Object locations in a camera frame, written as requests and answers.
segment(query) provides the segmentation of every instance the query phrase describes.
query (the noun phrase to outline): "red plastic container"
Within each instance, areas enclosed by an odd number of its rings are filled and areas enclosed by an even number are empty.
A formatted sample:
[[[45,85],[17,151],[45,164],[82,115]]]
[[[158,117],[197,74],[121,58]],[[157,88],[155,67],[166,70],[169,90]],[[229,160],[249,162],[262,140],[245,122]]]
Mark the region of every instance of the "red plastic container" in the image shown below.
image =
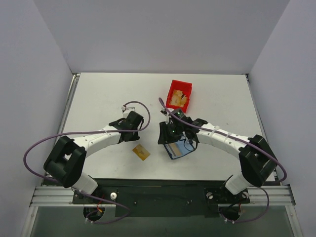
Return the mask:
[[[171,104],[173,103],[172,96],[174,94],[174,90],[182,91],[182,98],[184,98],[184,96],[186,97],[186,102],[183,105],[183,107]],[[168,97],[167,97],[167,103],[166,103],[167,108],[173,108],[173,109],[181,108],[183,112],[186,112],[189,105],[189,101],[190,101],[191,91],[192,91],[192,83],[183,82],[179,80],[172,80]]]

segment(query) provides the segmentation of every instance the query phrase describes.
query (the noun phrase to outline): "white bolt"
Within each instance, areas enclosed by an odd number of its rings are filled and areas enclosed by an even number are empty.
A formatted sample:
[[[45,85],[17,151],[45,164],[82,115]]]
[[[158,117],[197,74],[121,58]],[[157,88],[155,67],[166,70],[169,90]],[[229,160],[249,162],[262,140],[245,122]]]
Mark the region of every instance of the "white bolt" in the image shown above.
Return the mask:
[[[111,198],[112,200],[117,199],[117,197],[118,197],[118,195],[117,195],[116,193],[111,193],[111,194],[110,194],[110,198]]]

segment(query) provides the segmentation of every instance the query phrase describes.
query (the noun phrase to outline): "wire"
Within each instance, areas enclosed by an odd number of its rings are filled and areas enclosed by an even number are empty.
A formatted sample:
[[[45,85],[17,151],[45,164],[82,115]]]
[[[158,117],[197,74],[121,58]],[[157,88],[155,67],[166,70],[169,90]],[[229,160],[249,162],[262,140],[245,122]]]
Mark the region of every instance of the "wire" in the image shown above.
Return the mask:
[[[103,212],[103,211],[99,208],[99,205],[101,204],[101,202],[102,202],[102,201],[99,201],[98,204],[97,204],[97,210],[98,210],[100,213]]]
[[[80,192],[80,193],[82,195],[86,196],[86,197],[89,197],[89,198],[93,198],[93,199],[96,199],[96,200],[99,200],[99,201],[103,201],[103,202],[106,202],[106,203],[109,203],[109,204],[114,204],[116,206],[120,206],[120,207],[122,207],[122,208],[124,208],[124,209],[126,209],[128,211],[128,213],[118,217],[117,219],[114,219],[114,220],[111,220],[111,221],[104,221],[104,222],[91,221],[91,223],[93,223],[93,224],[98,224],[98,225],[111,224],[111,223],[114,223],[116,221],[120,221],[120,220],[124,219],[125,217],[129,216],[130,213],[131,213],[130,209],[127,206],[124,206],[124,205],[122,205],[120,203],[117,203],[117,202],[114,202],[114,201],[110,201],[110,200],[107,200],[107,199],[103,199],[103,198],[99,198],[99,197],[95,197],[95,196],[92,196],[90,194],[86,194],[84,192]],[[98,210],[88,213],[86,218],[88,219],[91,214],[96,213],[96,212],[98,212]]]
[[[126,105],[131,104],[131,103],[136,103],[136,104],[142,105],[142,106],[146,109],[146,111],[147,111],[147,113],[148,113],[148,122],[147,122],[147,124],[146,124],[143,128],[139,128],[139,129],[136,129],[136,130],[108,130],[108,131],[101,130],[101,131],[89,131],[89,132],[64,132],[64,133],[59,133],[59,134],[56,134],[56,135],[52,135],[52,136],[46,137],[46,138],[44,138],[44,139],[42,139],[42,140],[39,140],[38,142],[34,143],[33,145],[31,145],[31,146],[25,151],[25,153],[24,153],[24,155],[23,155],[23,163],[24,163],[25,168],[26,168],[29,172],[31,172],[32,174],[34,174],[34,175],[36,175],[36,176],[38,176],[38,177],[40,177],[40,178],[43,178],[43,179],[46,179],[46,180],[49,180],[49,181],[58,183],[58,181],[57,181],[56,179],[54,179],[54,178],[46,177],[46,176],[44,176],[44,175],[41,175],[41,174],[39,174],[39,173],[33,171],[33,170],[29,167],[29,165],[27,164],[27,162],[26,162],[26,157],[27,157],[28,153],[29,153],[34,147],[36,147],[37,145],[39,145],[40,143],[45,142],[45,141],[47,141],[47,140],[49,140],[49,139],[52,139],[52,138],[56,138],[56,137],[60,137],[60,136],[66,136],[66,135],[85,135],[85,134],[100,134],[100,133],[107,133],[107,132],[140,132],[140,131],[143,131],[144,129],[146,129],[146,128],[148,127],[148,125],[149,125],[149,123],[150,123],[150,120],[151,120],[151,116],[150,116],[149,109],[147,108],[146,105],[144,105],[142,102],[139,102],[139,101],[130,101],[130,102],[127,102],[126,104],[124,104],[123,106],[126,107]]]
[[[219,213],[221,214],[221,216],[222,216],[223,218],[225,218],[225,221],[232,222],[233,224],[256,221],[256,220],[260,219],[261,217],[263,217],[263,216],[268,212],[269,206],[270,206],[269,195],[268,195],[267,191],[264,190],[263,188],[261,188],[261,187],[256,187],[256,188],[259,188],[259,189],[261,189],[262,191],[264,191],[265,194],[266,194],[266,196],[267,196],[267,206],[266,206],[266,209],[265,209],[260,215],[258,215],[257,217],[254,217],[254,218],[251,218],[251,219],[248,219],[248,220],[241,220],[241,221],[232,221],[232,220],[227,219],[227,218],[223,215],[223,213],[222,213],[222,211],[221,211],[221,209],[220,209]]]
[[[139,129],[142,128],[143,124],[144,124],[144,119],[142,119]]]
[[[233,206],[236,205],[236,204],[238,204],[239,210],[240,210],[240,205],[241,205],[240,202],[242,202],[242,201],[244,201],[244,200],[247,200],[247,199],[246,199],[246,198],[243,198],[243,199],[241,199],[241,200],[238,200],[238,201],[232,203],[232,204],[231,204],[230,206],[228,206],[228,207],[221,207],[220,210],[225,209],[225,211],[227,211],[227,210],[231,209],[231,210],[234,210],[234,211],[235,211],[235,209],[233,209]]]
[[[262,150],[261,148],[259,148],[259,147],[255,146],[255,145],[251,144],[250,142],[244,141],[244,140],[242,140],[242,139],[240,139],[240,138],[237,138],[237,137],[233,137],[233,136],[227,135],[227,134],[225,134],[225,133],[223,133],[223,132],[220,132],[220,131],[217,131],[217,130],[208,129],[208,128],[204,128],[204,127],[195,126],[195,125],[193,125],[193,124],[190,124],[190,123],[188,123],[188,122],[185,122],[185,121],[183,121],[182,119],[176,117],[176,116],[166,107],[166,105],[164,104],[164,102],[163,102],[163,100],[162,100],[161,98],[159,98],[159,102],[161,103],[161,105],[164,107],[164,109],[165,109],[173,118],[175,118],[176,120],[178,120],[178,121],[184,123],[185,125],[191,126],[191,127],[193,127],[193,128],[197,128],[197,129],[199,129],[199,130],[204,130],[204,131],[209,131],[209,132],[215,132],[215,133],[221,134],[221,135],[223,135],[223,136],[225,136],[225,137],[229,137],[229,138],[234,139],[234,140],[236,140],[236,141],[242,142],[242,143],[247,144],[248,146],[250,146],[250,147],[256,149],[257,151],[259,151],[260,153],[264,154],[266,157],[268,157],[269,159],[271,159],[274,163],[276,163],[276,164],[281,168],[281,170],[282,170],[282,172],[283,172],[283,174],[284,174],[283,178],[281,178],[281,179],[279,179],[279,180],[277,180],[277,181],[271,182],[272,184],[278,184],[278,183],[284,181],[284,180],[287,178],[287,172],[286,172],[285,168],[283,167],[283,165],[282,165],[277,159],[275,159],[272,155],[268,154],[267,152],[265,152],[265,151]]]
[[[187,149],[189,152],[194,152],[197,148],[198,148],[198,143],[196,142],[196,147],[193,147],[193,150],[189,150],[187,147],[186,147],[186,139],[184,139],[184,142],[183,142],[183,146],[185,149]]]

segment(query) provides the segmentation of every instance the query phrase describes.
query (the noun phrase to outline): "gold card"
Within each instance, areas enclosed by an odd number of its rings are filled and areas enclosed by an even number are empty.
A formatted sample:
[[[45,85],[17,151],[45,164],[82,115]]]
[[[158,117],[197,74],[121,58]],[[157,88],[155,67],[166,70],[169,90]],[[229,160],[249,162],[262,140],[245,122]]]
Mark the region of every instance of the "gold card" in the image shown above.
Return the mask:
[[[133,152],[142,160],[145,160],[148,156],[150,156],[150,153],[140,144],[133,149]]]

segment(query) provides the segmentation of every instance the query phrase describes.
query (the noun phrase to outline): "metal frame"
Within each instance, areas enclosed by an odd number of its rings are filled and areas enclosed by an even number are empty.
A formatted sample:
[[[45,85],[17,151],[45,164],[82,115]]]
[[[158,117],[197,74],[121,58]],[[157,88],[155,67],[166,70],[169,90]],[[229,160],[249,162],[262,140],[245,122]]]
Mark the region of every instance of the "metal frame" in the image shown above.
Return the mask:
[[[289,186],[263,186],[270,197],[271,206],[292,206],[294,202],[293,194]],[[266,206],[267,197],[260,189],[249,187],[249,204],[243,206]],[[39,206],[67,206],[67,207],[93,207],[96,204],[73,204],[74,192],[72,189],[53,186],[38,186],[35,188],[30,207]],[[104,207],[114,207],[112,204],[101,204]]]
[[[251,88],[249,85],[249,80],[247,75],[245,75],[250,94],[252,97],[253,105],[255,107],[255,111],[257,114],[257,118],[260,124],[260,128],[262,131],[262,134],[265,139],[266,134],[264,131],[264,127],[262,125],[259,112],[257,110],[256,104],[253,100]],[[71,107],[71,103],[76,91],[76,87],[78,84],[80,78],[80,73],[73,74],[73,79],[71,82],[71,86],[69,88],[68,97],[66,106],[64,109],[64,113],[62,116],[62,120],[58,129],[58,133],[61,133],[65,127],[65,123],[67,120],[67,116]],[[295,237],[301,237],[303,236],[302,230],[297,218],[297,214],[294,208],[295,200],[291,191],[290,186],[263,186],[263,188],[268,192],[269,198],[270,198],[270,205],[273,206],[285,206],[286,212],[288,215],[288,219],[290,222],[290,225],[292,227],[292,231]],[[249,192],[249,198],[250,203],[244,204],[245,206],[265,206],[267,204],[267,198],[266,195],[260,190],[256,188],[248,188]],[[54,186],[38,186],[34,190],[34,195],[30,204],[29,211],[27,213],[27,217],[24,223],[24,227],[22,229],[21,236],[22,237],[29,237],[32,233],[33,225],[36,219],[36,214],[38,207],[44,207],[44,206],[52,206],[52,207],[78,207],[78,206],[84,206],[84,207],[92,207],[95,206],[95,204],[73,204],[73,191],[71,189],[65,189],[63,187],[54,187]],[[114,208],[115,205],[112,204],[101,204],[99,206],[107,207],[107,208]]]

